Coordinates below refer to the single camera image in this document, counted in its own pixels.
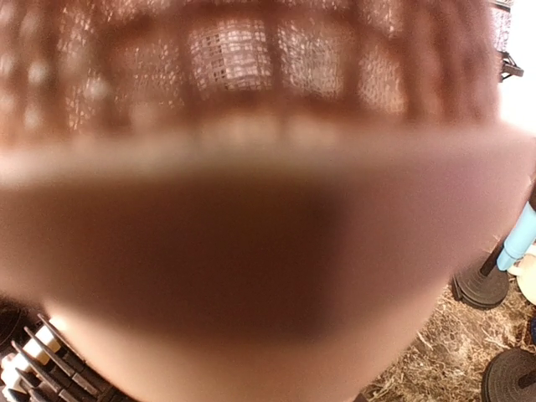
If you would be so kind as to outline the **pink microphone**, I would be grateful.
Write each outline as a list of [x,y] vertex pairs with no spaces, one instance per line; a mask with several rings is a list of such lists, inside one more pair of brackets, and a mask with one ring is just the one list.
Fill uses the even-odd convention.
[[345,401],[509,231],[487,1],[4,1],[1,298],[140,401]]

